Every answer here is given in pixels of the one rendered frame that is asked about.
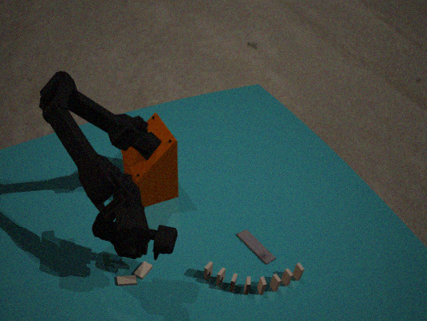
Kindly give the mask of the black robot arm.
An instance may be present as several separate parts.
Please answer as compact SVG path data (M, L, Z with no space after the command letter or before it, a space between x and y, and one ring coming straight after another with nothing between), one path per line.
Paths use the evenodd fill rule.
M108 133L112 145L119 150L126 152L133 147L145 160L161 140L148 133L148 123L141 116L115 115L77 91L74 80L65 71L56 72L40 94L43 118L75 162L88 198L106 220L116 218L115 252L130 259L146 255L152 236L139 187L131 174L122 173L107 157L96 153L70 112ZM112 195L113 200L105 205Z

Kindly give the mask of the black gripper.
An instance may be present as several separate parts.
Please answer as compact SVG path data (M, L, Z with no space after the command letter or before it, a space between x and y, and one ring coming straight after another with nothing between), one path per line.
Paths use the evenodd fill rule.
M105 219L101 213L98 213L92 227L92 233L101 240L109 241L115 245L116 240L116 221L111 216ZM149 229L149 228L148 228ZM154 260L157 260L159 254L171 254L173 252L175 241L177 239L177 229L168 226L158 226L157 230L149 229L153 243Z

